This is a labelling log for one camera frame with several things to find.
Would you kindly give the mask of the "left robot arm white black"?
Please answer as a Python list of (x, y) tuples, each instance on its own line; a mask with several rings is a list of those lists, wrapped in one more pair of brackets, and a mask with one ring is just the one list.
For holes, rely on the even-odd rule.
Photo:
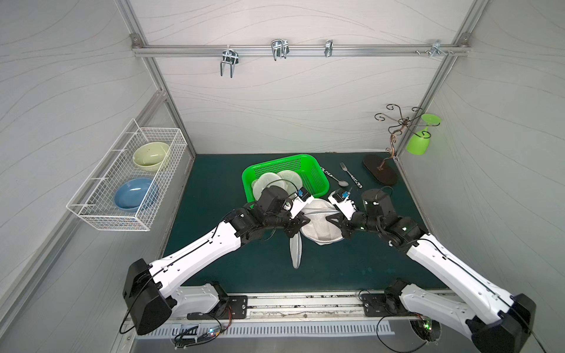
[(213, 311), (222, 297), (218, 288), (203, 285), (191, 295), (181, 294), (179, 287), (220, 257), (261, 238), (268, 229), (282, 229), (293, 238), (309, 223), (303, 208), (313, 200), (305, 188), (290, 196), (280, 187), (269, 186), (259, 200), (230, 211), (209, 233), (181, 250), (152, 263), (144, 259), (132, 263), (122, 291), (132, 329), (146, 335), (177, 312)]

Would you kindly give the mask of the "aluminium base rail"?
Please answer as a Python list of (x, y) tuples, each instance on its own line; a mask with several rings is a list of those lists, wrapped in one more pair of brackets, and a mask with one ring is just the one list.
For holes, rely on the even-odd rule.
[(181, 288), (177, 298), (163, 299), (149, 289), (138, 296), (123, 291), (124, 301), (137, 331), (146, 335), (169, 320), (244, 320), (251, 317), (428, 316), (472, 320), (469, 305), (416, 287), (400, 295), (391, 288), (382, 293), (357, 294), (249, 294), (228, 295), (218, 285)]

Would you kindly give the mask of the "blue ceramic bowl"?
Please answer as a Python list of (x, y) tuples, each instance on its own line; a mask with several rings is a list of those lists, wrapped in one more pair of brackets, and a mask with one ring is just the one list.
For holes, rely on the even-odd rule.
[(160, 188), (153, 179), (141, 177), (123, 184), (113, 198), (115, 206), (128, 213), (147, 210), (158, 200)]

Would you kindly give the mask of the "metal double hook middle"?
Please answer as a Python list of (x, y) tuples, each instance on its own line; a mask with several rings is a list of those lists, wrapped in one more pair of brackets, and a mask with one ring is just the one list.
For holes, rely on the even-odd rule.
[(271, 50), (274, 61), (277, 61), (279, 58), (286, 59), (290, 51), (288, 41), (284, 39), (273, 40), (271, 42)]

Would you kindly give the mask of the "metal double hook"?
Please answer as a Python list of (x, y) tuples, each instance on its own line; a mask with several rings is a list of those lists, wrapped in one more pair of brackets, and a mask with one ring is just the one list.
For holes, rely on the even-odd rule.
[(229, 68), (230, 78), (233, 78), (235, 66), (239, 63), (239, 54), (232, 49), (226, 49), (222, 52), (222, 60), (220, 63), (220, 75), (224, 76), (226, 67)]
[(274, 61), (277, 61), (279, 58), (286, 59), (290, 51), (288, 41), (284, 39), (273, 40), (271, 42), (271, 50)]

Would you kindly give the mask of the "aluminium top rail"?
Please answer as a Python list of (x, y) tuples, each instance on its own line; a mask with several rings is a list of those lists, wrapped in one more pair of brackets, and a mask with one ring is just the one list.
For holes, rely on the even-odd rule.
[[(138, 33), (130, 36), (132, 51), (136, 57), (151, 58), (215, 58), (222, 57), (222, 52), (232, 49), (242, 58), (270, 57), (271, 44), (266, 45), (149, 45), (144, 43)], [(289, 44), (288, 57), (325, 57), (325, 42), (323, 44)], [(427, 57), (415, 54), (416, 50), (425, 51), (432, 44), (335, 44), (331, 57)], [(466, 56), (471, 47), (466, 44), (441, 44), (443, 49), (454, 51), (455, 57)]]

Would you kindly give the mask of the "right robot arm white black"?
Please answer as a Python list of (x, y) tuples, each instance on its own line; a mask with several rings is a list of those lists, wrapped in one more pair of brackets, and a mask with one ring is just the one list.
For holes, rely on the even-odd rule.
[(536, 303), (511, 294), (481, 276), (410, 217), (397, 215), (390, 195), (371, 189), (362, 195), (363, 210), (339, 189), (328, 197), (338, 210), (327, 217), (348, 238), (371, 232), (440, 279), (458, 297), (441, 297), (397, 280), (385, 290), (385, 308), (393, 316), (419, 314), (459, 332), (480, 352), (520, 352), (533, 335)]

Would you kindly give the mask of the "round white mesh bag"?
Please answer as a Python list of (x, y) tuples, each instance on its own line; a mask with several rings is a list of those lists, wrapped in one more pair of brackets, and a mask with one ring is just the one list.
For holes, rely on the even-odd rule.
[(284, 182), (284, 188), (288, 194), (293, 194), (303, 187), (303, 181), (297, 172), (291, 170), (283, 170), (277, 175)]
[(255, 200), (259, 200), (260, 196), (268, 187), (277, 186), (286, 190), (286, 182), (276, 173), (267, 172), (262, 174), (258, 179), (252, 182), (252, 195)]

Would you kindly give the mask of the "metal clip hook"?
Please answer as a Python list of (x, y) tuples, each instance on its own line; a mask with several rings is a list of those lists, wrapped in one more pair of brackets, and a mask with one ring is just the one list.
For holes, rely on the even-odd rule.
[(327, 40), (325, 42), (325, 57), (331, 57), (333, 55), (333, 40)]

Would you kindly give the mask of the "white mesh laundry bag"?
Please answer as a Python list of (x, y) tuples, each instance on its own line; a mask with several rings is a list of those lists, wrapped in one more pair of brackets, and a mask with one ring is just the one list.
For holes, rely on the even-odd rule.
[(292, 266), (295, 269), (300, 267), (302, 259), (303, 236), (320, 246), (344, 240), (341, 230), (326, 219), (327, 216), (338, 213), (338, 210), (328, 201), (315, 199), (303, 208), (303, 213), (310, 219), (310, 222), (303, 226), (289, 241)]

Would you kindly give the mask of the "round white mesh bag right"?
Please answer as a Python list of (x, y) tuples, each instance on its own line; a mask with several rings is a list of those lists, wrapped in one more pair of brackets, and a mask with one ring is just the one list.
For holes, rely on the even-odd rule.
[(288, 194), (293, 194), (303, 187), (303, 181), (297, 172), (291, 170), (283, 170), (277, 175), (284, 182), (284, 188)]

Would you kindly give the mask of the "green plastic wine glass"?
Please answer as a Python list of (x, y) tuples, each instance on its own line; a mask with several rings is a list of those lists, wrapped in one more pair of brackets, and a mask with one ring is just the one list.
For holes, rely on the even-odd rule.
[(406, 151), (413, 155), (425, 154), (431, 142), (431, 133), (428, 129), (441, 124), (441, 118), (434, 114), (425, 113), (421, 115), (421, 119), (425, 122), (424, 129), (415, 132), (406, 146)]

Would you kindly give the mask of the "light green ceramic bowl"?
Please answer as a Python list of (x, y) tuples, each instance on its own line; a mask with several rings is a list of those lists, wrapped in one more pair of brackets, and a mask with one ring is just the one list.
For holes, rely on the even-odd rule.
[(168, 166), (170, 160), (169, 150), (169, 144), (151, 142), (139, 147), (134, 152), (132, 161), (142, 171), (155, 173)]

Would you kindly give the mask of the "green plastic basket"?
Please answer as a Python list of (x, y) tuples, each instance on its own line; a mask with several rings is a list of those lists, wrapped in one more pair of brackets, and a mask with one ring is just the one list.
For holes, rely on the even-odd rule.
[(283, 157), (247, 167), (242, 182), (248, 202), (255, 201), (267, 186), (279, 186), (289, 193), (305, 188), (313, 197), (321, 198), (330, 184), (317, 159), (309, 154)]

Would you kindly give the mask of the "round white mesh bag left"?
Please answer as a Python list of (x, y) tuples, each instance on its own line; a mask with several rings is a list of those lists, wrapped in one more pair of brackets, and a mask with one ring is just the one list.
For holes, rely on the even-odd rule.
[(259, 200), (260, 196), (268, 187), (277, 186), (286, 190), (286, 182), (276, 173), (267, 172), (262, 174), (258, 179), (252, 182), (252, 195), (255, 200)]

